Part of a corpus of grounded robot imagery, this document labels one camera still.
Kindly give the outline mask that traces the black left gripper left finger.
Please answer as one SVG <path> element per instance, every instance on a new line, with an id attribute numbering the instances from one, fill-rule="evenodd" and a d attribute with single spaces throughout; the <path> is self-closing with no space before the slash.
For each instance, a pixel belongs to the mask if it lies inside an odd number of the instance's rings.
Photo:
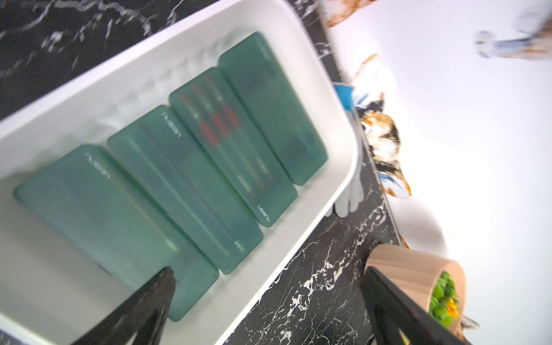
<path id="1" fill-rule="evenodd" d="M 176 281 L 164 267 L 75 344 L 159 344 Z"/>

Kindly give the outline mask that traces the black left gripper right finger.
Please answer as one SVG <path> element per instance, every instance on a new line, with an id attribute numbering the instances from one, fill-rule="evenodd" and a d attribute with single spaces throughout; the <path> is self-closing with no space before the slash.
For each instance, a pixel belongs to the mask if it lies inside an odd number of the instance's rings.
<path id="1" fill-rule="evenodd" d="M 403 344 L 402 334 L 412 344 L 464 343 L 439 325 L 377 268 L 368 267 L 365 270 L 361 290 L 378 344 Z"/>

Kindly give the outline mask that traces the white storage tray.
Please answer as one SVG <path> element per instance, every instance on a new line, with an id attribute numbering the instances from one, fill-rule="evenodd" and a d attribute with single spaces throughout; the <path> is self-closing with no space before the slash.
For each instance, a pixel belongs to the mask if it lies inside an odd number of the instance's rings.
<path id="1" fill-rule="evenodd" d="M 163 344 L 222 344 L 352 179 L 354 133 L 303 25 L 284 1 L 218 1 L 109 59 L 1 122 L 1 329 L 29 344 L 69 344 L 130 290 L 18 203 L 13 190 L 83 143 L 119 128 L 260 32 L 323 141 L 327 162 L 264 241 L 221 277 Z"/>

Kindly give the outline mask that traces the green pencil case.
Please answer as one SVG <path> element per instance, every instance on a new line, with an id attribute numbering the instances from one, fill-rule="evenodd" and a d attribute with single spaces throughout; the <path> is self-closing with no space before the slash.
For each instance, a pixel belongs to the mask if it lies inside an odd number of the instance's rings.
<path id="1" fill-rule="evenodd" d="M 222 273 L 232 273 L 262 241 L 241 198 L 167 106 L 119 130 L 107 145 Z"/>
<path id="2" fill-rule="evenodd" d="M 132 290 L 164 267 L 179 321 L 219 270 L 102 147 L 81 145 L 14 189 L 14 198 Z"/>
<path id="3" fill-rule="evenodd" d="M 328 155 L 265 37 L 248 35 L 219 57 L 218 67 L 291 181 L 305 185 Z"/>
<path id="4" fill-rule="evenodd" d="M 274 226 L 298 192 L 221 71 L 205 70 L 169 102 L 254 218 Z"/>

